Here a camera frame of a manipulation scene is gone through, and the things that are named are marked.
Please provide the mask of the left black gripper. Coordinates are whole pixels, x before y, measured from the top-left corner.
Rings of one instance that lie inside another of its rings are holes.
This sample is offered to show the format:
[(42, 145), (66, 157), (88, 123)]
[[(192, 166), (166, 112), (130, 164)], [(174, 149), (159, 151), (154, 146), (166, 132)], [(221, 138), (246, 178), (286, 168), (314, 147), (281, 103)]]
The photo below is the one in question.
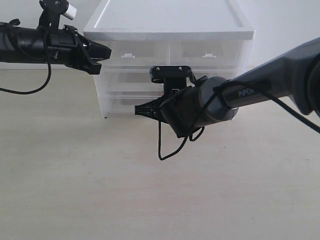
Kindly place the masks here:
[(99, 75), (100, 61), (108, 60), (112, 50), (100, 43), (85, 38), (72, 25), (64, 25), (57, 32), (49, 32), (48, 46), (56, 51), (56, 63), (80, 70), (89, 75)]

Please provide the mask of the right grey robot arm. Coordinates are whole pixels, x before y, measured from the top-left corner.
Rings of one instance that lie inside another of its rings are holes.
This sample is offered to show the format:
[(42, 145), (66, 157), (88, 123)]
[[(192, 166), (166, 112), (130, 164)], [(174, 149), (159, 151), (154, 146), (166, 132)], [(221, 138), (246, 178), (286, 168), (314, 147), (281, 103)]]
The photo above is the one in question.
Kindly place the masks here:
[(320, 40), (303, 43), (233, 79), (195, 78), (186, 65), (153, 66), (163, 95), (137, 105), (135, 114), (171, 126), (178, 138), (231, 120), (240, 107), (289, 97), (303, 115), (320, 111)]

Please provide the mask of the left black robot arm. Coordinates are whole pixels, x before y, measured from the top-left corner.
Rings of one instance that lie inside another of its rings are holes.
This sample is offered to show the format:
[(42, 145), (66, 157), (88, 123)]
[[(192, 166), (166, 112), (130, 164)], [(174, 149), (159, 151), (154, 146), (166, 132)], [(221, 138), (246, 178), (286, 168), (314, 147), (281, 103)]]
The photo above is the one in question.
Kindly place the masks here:
[(99, 75), (100, 61), (108, 60), (112, 50), (91, 41), (71, 25), (65, 25), (56, 34), (43, 27), (37, 29), (18, 27), (15, 21), (0, 23), (0, 61), (15, 64), (46, 64)]

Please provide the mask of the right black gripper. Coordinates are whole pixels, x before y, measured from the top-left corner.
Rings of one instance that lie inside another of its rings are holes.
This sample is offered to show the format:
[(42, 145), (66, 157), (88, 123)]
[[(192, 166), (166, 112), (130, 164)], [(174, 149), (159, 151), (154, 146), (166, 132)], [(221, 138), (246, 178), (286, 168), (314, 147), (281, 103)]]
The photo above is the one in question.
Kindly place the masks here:
[(164, 123), (190, 123), (190, 89), (165, 90), (160, 98), (135, 105), (134, 114)]

